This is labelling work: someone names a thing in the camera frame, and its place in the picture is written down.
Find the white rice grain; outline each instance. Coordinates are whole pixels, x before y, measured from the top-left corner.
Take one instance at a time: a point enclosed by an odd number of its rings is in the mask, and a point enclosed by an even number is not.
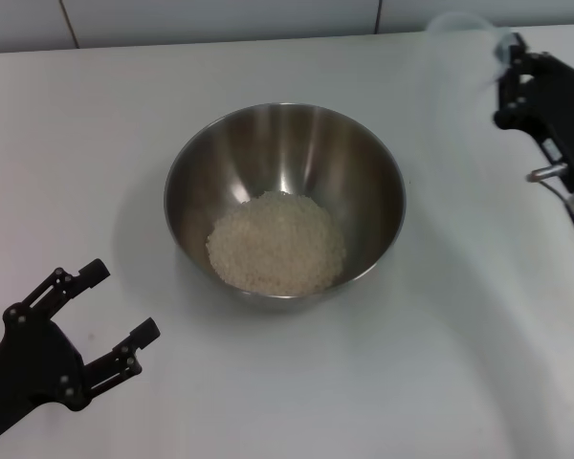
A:
[[[346,256],[336,221],[305,196],[269,191],[217,220],[207,243],[225,282],[266,295],[309,295],[332,285]]]

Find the metal bowl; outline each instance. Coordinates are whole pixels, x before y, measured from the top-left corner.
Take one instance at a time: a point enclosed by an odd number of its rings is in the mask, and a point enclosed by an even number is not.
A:
[[[270,190],[309,196],[342,229],[342,275],[314,296],[370,271],[397,237],[406,209],[400,170],[374,134],[325,108],[271,103],[230,113],[185,145],[166,181],[168,226],[188,258],[227,286],[209,262],[206,243],[214,222]],[[303,299],[229,288],[278,308]]]

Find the bowl rim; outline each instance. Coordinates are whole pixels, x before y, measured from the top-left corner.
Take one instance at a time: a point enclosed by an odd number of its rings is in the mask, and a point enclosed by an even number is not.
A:
[[[229,117],[232,117],[240,112],[244,112],[245,110],[251,110],[251,109],[255,109],[255,108],[263,108],[263,107],[270,107],[270,106],[277,106],[277,105],[296,105],[296,106],[300,106],[300,107],[306,107],[306,108],[313,108],[313,109],[320,109],[320,110],[325,110],[327,112],[331,112],[335,115],[338,115],[339,117],[343,117],[346,118],[352,122],[354,122],[355,124],[357,124],[358,126],[360,126],[372,139],[374,139],[382,148],[383,150],[385,150],[386,155],[388,156],[389,160],[393,163],[393,166],[395,167],[395,170],[397,171],[397,176],[400,182],[400,188],[402,190],[402,200],[403,200],[403,205],[402,205],[402,215],[400,216],[400,223],[398,224],[398,228],[395,231],[395,235],[393,236],[393,239],[391,240],[391,242],[389,243],[389,245],[386,247],[385,251],[383,251],[383,253],[381,253],[379,255],[379,257],[374,261],[374,263],[372,263],[367,269],[365,269],[365,271],[363,271],[362,273],[359,273],[358,275],[356,275],[355,277],[352,277],[348,280],[345,280],[344,282],[341,282],[340,284],[335,284],[332,285],[324,290],[321,290],[320,292],[315,292],[313,294],[308,294],[308,295],[268,295],[268,294],[262,294],[260,292],[252,292],[249,290],[244,290],[241,289],[239,287],[236,287],[232,284],[229,284],[228,282],[226,282],[225,280],[223,280],[221,277],[219,277],[218,274],[216,275],[210,275],[209,273],[207,273],[206,270],[204,270],[193,258],[191,258],[188,253],[185,251],[185,249],[183,249],[183,247],[181,246],[181,243],[179,242],[178,238],[176,237],[176,234],[174,233],[174,231],[172,230],[172,226],[170,225],[170,220],[168,219],[168,211],[167,211],[167,196],[168,196],[168,186],[170,185],[171,179],[172,179],[172,175],[174,173],[174,169],[177,163],[179,163],[179,160],[181,160],[181,157],[185,155],[186,150],[188,149],[188,147],[190,145],[192,145],[203,133],[207,132],[211,127],[213,127],[216,123],[223,121]],[[372,271],[379,263],[380,261],[386,256],[386,254],[389,252],[389,250],[393,247],[393,245],[395,244],[395,241],[397,240],[397,238],[400,235],[400,232],[402,231],[402,226],[404,225],[404,220],[406,218],[406,211],[407,211],[407,197],[406,197],[406,187],[404,185],[404,177],[402,177],[402,170],[400,169],[399,165],[397,164],[397,161],[395,161],[395,158],[393,157],[393,155],[391,154],[391,152],[389,151],[389,149],[385,146],[385,144],[378,138],[378,136],[376,134],[374,134],[370,129],[368,129],[367,127],[365,127],[363,124],[361,124],[360,122],[358,122],[357,120],[353,120],[352,118],[348,117],[347,115],[344,115],[340,112],[337,112],[336,110],[332,110],[329,108],[325,108],[325,107],[321,107],[319,105],[313,105],[311,103],[300,103],[300,102],[267,102],[267,103],[259,103],[256,105],[250,105],[248,107],[243,107],[243,108],[239,108],[237,110],[234,110],[226,115],[224,115],[221,118],[218,118],[212,122],[210,122],[209,124],[207,124],[206,126],[204,126],[202,129],[200,129],[191,139],[188,140],[188,142],[185,144],[185,146],[183,146],[183,148],[181,148],[181,151],[179,151],[179,154],[176,156],[176,158],[174,159],[174,161],[172,162],[172,165],[170,166],[170,170],[168,171],[168,175],[166,176],[166,184],[164,185],[164,217],[166,218],[166,224],[168,226],[168,230],[170,231],[170,235],[172,236],[172,240],[174,241],[174,243],[176,244],[176,246],[178,247],[179,251],[181,252],[181,254],[184,254],[186,259],[195,266],[195,268],[201,272],[207,279],[209,279],[212,282],[219,282],[221,285],[223,285],[224,287],[227,287],[230,290],[233,290],[237,293],[240,293],[242,295],[246,295],[249,297],[257,297],[257,298],[270,298],[270,299],[309,299],[309,298],[315,298],[315,297],[321,297],[321,296],[325,296],[328,294],[331,294],[333,292],[336,292],[339,289],[342,289],[344,287],[346,287],[347,285],[350,285],[352,283],[354,283],[355,281],[361,279],[362,277],[364,277],[367,273],[369,273],[370,271]]]

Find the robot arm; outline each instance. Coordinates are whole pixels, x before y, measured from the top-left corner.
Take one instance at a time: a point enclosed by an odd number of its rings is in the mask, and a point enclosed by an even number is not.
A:
[[[149,318],[96,361],[80,353],[51,318],[71,299],[93,288],[109,272],[94,260],[78,275],[57,268],[30,295],[8,308],[0,342],[0,435],[49,402],[80,411],[98,395],[143,370],[136,351],[159,335]]]
[[[494,121],[500,129],[529,134],[538,144],[549,166],[532,171],[527,180],[557,194],[574,224],[574,69],[549,53],[529,53],[518,33],[512,39],[509,67],[498,81]],[[568,198],[546,182],[551,177],[561,179]]]

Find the white tile wall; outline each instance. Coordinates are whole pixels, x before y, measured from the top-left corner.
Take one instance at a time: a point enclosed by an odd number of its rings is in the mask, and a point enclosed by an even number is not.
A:
[[[373,33],[378,0],[65,0],[81,47]]]
[[[469,11],[497,25],[574,24],[574,0],[384,0],[381,33],[419,31],[445,11]]]
[[[74,47],[58,0],[0,0],[0,53]]]

